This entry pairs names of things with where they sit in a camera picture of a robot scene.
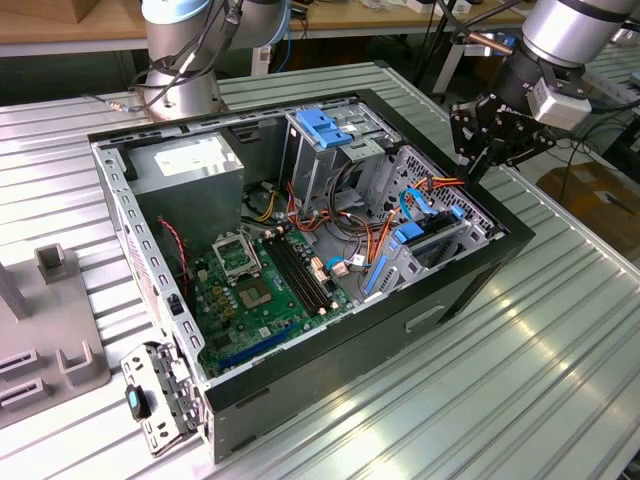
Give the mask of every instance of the connector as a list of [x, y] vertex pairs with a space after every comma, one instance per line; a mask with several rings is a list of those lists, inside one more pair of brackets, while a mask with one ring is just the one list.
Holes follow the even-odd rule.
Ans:
[[262, 181], [262, 182], [260, 182], [260, 186], [262, 188], [264, 188], [269, 193], [271, 193], [273, 191], [273, 184], [272, 183]]
[[324, 267], [324, 265], [322, 264], [322, 260], [320, 260], [318, 257], [313, 257], [311, 259], [311, 268], [313, 268], [314, 272], [322, 270], [322, 267]]
[[320, 284], [323, 284], [329, 281], [329, 277], [327, 277], [322, 270], [317, 270], [316, 272], [314, 272], [314, 275], [316, 277], [316, 280], [318, 280], [318, 283]]
[[128, 105], [123, 105], [120, 102], [113, 102], [110, 101], [107, 103], [107, 106], [111, 109], [111, 110], [115, 110], [116, 112], [125, 112], [125, 113], [129, 113], [131, 111], [131, 107], [129, 107]]
[[344, 277], [345, 275], [349, 275], [349, 269], [344, 262], [338, 262], [333, 267], [331, 267], [331, 272], [336, 277]]

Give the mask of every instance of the motherboard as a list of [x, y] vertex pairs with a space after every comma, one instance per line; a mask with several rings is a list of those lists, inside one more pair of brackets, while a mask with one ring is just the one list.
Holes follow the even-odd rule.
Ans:
[[194, 259], [200, 362], [218, 376], [348, 312], [352, 301], [317, 268], [298, 231], [230, 235]]

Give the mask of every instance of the red cable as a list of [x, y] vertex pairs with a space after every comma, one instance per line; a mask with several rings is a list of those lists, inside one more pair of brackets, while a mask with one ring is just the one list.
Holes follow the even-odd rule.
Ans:
[[187, 283], [189, 282], [189, 277], [187, 276], [187, 257], [184, 254], [184, 247], [182, 246], [182, 240], [180, 240], [180, 236], [178, 235], [178, 232], [176, 232], [175, 228], [173, 228], [169, 222], [167, 222], [166, 220], [163, 220], [161, 218], [158, 219], [158, 222], [161, 225], [165, 226], [167, 228], [167, 230], [169, 230], [169, 232], [171, 232], [171, 235], [173, 235], [173, 239], [178, 244], [178, 250], [180, 250], [180, 260], [182, 261], [182, 272], [183, 272], [183, 279], [184, 279], [184, 286], [183, 286], [184, 295], [186, 297], [187, 296]]

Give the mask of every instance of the yellow wire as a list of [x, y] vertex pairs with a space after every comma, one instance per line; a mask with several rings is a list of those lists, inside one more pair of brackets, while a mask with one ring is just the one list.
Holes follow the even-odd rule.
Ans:
[[276, 192], [271, 192], [271, 199], [269, 200], [269, 206], [267, 207], [267, 210], [262, 215], [256, 218], [257, 222], [264, 222], [267, 218], [271, 216], [271, 214], [273, 213], [273, 207], [275, 205], [275, 201], [276, 201]]

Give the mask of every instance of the slotted aluminum surface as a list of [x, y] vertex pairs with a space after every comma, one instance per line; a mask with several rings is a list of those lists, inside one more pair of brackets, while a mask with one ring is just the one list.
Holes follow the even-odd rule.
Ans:
[[628, 103], [640, 97], [640, 90], [629, 80], [637, 71], [640, 71], [640, 45], [619, 47], [610, 44], [587, 65], [584, 78], [618, 102]]
[[[233, 108], [355, 88], [452, 154], [438, 107], [374, 64], [222, 83]], [[222, 464], [198, 438], [151, 458], [118, 360], [154, 337], [85, 140], [146, 121], [84, 99], [0, 109], [0, 260], [74, 248], [113, 372], [0, 431], [2, 478], [614, 478], [637, 451], [638, 272], [505, 170], [484, 183], [536, 237], [462, 315]]]

